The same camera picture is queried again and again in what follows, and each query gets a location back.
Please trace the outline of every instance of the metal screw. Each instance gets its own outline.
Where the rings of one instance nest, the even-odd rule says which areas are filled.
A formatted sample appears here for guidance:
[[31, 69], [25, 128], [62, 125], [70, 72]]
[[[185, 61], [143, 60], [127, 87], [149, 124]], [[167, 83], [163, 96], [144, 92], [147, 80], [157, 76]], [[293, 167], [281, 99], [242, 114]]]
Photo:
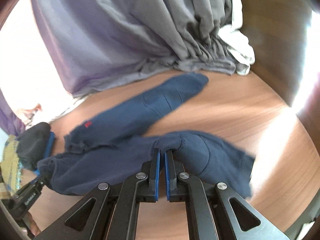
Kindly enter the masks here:
[[182, 173], [180, 173], [180, 178], [187, 179], [187, 178], [189, 178], [189, 174], [186, 172], [182, 172]]
[[138, 172], [136, 177], [138, 179], [144, 179], [147, 175], [144, 172]]
[[218, 186], [218, 189], [222, 189], [222, 190], [227, 188], [227, 184], [223, 182], [219, 182], [217, 186]]
[[102, 182], [98, 185], [98, 188], [101, 190], [106, 190], [109, 187], [108, 183]]

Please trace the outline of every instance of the blue gripper pad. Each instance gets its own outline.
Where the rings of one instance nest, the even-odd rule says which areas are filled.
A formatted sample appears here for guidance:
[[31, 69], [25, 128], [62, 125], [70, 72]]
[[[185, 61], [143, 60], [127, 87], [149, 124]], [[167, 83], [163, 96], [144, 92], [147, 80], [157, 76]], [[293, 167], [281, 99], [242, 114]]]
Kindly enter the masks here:
[[[48, 142], [47, 142], [47, 146], [46, 146], [46, 148], [44, 150], [44, 153], [43, 153], [43, 158], [44, 159], [50, 157], [51, 150], [52, 150], [53, 143], [54, 143], [54, 139], [55, 139], [54, 132], [50, 132], [50, 135], [49, 135], [49, 138], [48, 138]], [[36, 174], [37, 176], [40, 175], [39, 170], [35, 170], [33, 173]]]
[[165, 190], [167, 195], [167, 201], [170, 199], [170, 177], [169, 177], [169, 168], [168, 168], [168, 156], [167, 153], [164, 153], [164, 172], [165, 172]]
[[159, 199], [159, 175], [160, 175], [160, 151], [158, 152], [157, 156], [157, 168], [156, 168], [156, 193], [155, 193], [155, 199], [158, 201]]

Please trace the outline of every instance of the white cloth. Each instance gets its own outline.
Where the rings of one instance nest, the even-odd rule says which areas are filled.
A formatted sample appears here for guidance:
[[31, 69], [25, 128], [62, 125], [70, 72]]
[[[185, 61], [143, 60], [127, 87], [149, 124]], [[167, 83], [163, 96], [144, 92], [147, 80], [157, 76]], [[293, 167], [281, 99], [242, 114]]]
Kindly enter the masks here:
[[243, 71], [237, 71], [239, 75], [247, 75], [250, 65], [255, 61], [253, 48], [249, 45], [248, 38], [238, 29], [242, 27], [242, 2], [232, 0], [232, 23], [220, 28], [218, 36], [228, 44], [228, 51], [242, 64], [248, 67]]

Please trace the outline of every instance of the yellow patterned cloth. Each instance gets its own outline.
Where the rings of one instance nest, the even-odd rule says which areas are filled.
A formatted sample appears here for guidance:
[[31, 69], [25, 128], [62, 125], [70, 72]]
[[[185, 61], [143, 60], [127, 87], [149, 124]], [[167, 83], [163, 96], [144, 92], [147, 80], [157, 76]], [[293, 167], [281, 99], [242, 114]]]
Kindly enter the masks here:
[[0, 163], [2, 176], [0, 199], [7, 198], [8, 194], [12, 196], [21, 188], [22, 165], [17, 155], [18, 143], [17, 138], [14, 135], [10, 135], [4, 145], [2, 162]]

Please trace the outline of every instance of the purple curtain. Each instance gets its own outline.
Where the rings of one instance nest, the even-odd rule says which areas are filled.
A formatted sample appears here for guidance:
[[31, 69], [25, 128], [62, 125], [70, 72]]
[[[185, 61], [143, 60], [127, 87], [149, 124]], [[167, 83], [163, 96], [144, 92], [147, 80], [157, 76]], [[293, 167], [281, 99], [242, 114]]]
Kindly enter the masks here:
[[0, 90], [0, 127], [8, 135], [18, 136], [25, 130], [24, 123], [14, 114]]
[[31, 0], [64, 88], [74, 97], [169, 69], [233, 74], [217, 35], [231, 0]]

